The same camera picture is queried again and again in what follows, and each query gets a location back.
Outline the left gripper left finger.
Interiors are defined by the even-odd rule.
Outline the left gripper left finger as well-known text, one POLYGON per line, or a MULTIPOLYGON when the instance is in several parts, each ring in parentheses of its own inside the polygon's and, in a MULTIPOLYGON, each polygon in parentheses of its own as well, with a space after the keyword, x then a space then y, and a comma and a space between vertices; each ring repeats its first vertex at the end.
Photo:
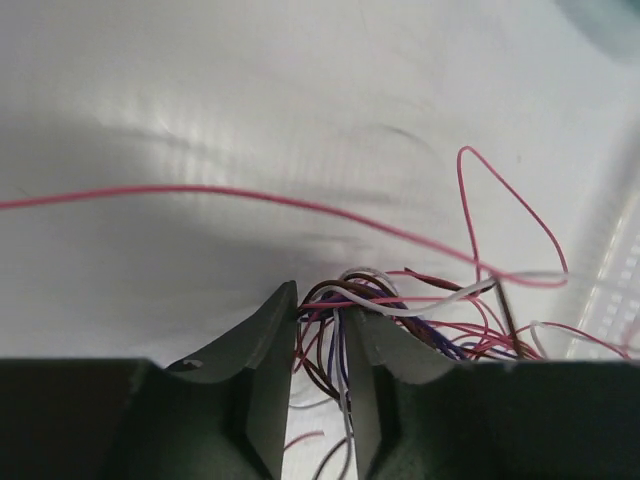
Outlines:
POLYGON ((222 435, 261 479, 278 479, 297 331, 297 285, 281 284, 253 313, 166 370, 227 391, 222 435))

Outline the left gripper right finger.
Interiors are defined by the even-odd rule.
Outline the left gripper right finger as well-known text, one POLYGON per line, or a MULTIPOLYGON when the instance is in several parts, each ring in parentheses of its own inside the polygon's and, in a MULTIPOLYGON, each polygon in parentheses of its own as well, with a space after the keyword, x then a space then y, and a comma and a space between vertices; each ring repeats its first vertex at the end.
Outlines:
POLYGON ((403 439, 398 388, 427 385, 454 361, 361 308, 346 310, 344 330, 358 477, 372 479, 403 439))

